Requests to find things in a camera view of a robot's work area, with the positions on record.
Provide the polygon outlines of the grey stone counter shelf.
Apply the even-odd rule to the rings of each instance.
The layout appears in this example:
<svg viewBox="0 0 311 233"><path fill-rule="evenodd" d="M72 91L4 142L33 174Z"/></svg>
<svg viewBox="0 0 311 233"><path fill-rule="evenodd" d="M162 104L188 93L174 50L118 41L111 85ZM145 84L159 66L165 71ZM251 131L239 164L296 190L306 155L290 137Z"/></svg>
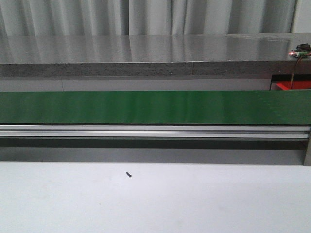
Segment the grey stone counter shelf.
<svg viewBox="0 0 311 233"><path fill-rule="evenodd" d="M309 33L9 36L0 40L2 77L310 74L290 50Z"/></svg>

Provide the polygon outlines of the red plastic tray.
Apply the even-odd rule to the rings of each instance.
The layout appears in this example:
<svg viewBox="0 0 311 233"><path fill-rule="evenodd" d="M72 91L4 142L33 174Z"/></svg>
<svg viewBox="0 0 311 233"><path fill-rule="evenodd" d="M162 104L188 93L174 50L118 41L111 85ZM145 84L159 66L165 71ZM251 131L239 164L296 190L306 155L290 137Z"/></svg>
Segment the red plastic tray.
<svg viewBox="0 0 311 233"><path fill-rule="evenodd" d="M310 81L296 81L296 82L277 82L276 86L280 90L310 90L311 89L311 82Z"/></svg>

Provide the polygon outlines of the green conveyor belt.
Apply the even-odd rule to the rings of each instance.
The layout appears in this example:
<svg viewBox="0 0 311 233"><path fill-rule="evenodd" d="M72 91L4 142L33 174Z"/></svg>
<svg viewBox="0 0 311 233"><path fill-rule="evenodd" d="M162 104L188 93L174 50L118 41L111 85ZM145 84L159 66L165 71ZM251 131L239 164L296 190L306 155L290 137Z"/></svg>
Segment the green conveyor belt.
<svg viewBox="0 0 311 233"><path fill-rule="evenodd" d="M1 92L2 124L309 125L301 91Z"/></svg>

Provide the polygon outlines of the small green circuit board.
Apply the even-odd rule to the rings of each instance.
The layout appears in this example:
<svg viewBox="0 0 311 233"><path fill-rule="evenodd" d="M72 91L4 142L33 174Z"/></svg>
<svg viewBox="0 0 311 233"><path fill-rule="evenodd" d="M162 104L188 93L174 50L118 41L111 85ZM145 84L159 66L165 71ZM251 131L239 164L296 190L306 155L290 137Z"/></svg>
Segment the small green circuit board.
<svg viewBox="0 0 311 233"><path fill-rule="evenodd" d="M310 57L311 52L310 51L306 51L306 50L291 50L289 52L290 56L296 57L296 58L307 58Z"/></svg>

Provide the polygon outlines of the grey white curtain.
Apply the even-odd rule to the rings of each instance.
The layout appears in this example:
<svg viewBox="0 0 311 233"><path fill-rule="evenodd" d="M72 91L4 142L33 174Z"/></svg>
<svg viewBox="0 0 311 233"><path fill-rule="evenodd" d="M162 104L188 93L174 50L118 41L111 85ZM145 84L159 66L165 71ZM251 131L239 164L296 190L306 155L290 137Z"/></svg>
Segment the grey white curtain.
<svg viewBox="0 0 311 233"><path fill-rule="evenodd" d="M308 0L3 0L0 34L308 33Z"/></svg>

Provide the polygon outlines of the aluminium conveyor frame rail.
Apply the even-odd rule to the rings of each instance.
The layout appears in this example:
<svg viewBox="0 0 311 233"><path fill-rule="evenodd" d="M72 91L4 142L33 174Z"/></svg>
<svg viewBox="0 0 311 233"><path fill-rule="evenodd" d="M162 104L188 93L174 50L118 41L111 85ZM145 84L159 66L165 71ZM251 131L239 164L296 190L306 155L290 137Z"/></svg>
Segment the aluminium conveyor frame rail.
<svg viewBox="0 0 311 233"><path fill-rule="evenodd" d="M0 159L23 162L311 164L310 126L1 125Z"/></svg>

